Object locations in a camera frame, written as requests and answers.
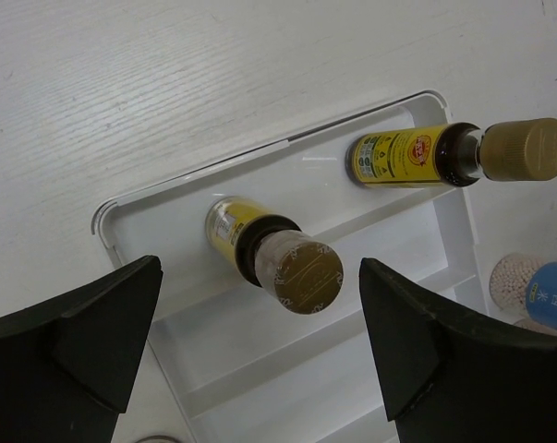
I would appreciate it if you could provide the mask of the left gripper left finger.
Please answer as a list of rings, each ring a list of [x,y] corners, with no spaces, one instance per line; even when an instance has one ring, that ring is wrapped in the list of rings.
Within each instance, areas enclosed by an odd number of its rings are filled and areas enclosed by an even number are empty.
[[[156,256],[0,317],[0,442],[109,442],[163,280]]]

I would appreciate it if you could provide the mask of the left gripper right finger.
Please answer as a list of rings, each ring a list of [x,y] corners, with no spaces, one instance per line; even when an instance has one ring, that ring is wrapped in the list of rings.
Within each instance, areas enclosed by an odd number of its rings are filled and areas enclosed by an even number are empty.
[[[482,315],[374,258],[359,293],[403,442],[557,442],[557,337]]]

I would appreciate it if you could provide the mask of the blue label jar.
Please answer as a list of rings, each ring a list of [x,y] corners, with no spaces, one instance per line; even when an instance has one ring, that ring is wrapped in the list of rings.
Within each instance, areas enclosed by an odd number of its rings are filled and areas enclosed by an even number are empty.
[[[557,336],[557,261],[510,254],[493,268],[489,290],[495,305],[521,317],[517,326]]]

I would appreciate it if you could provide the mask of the yellow bottle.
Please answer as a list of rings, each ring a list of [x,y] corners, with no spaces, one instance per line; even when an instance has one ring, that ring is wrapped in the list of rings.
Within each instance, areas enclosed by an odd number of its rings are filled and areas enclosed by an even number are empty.
[[[246,281],[295,314],[321,312],[342,289],[344,267],[337,253],[252,199],[231,196],[215,202],[205,231]]]
[[[466,187],[481,178],[550,181],[557,176],[557,119],[370,133],[348,148],[345,168],[352,182],[366,188]]]

